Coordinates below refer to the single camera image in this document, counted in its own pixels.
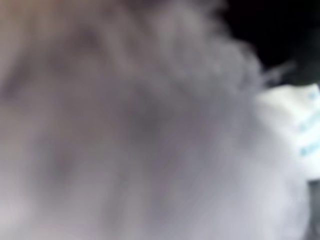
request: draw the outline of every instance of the white label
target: white label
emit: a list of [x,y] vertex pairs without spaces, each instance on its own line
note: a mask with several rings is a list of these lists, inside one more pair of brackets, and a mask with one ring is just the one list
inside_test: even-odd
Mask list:
[[292,148],[309,180],[320,179],[320,91],[280,86],[256,98],[256,114]]

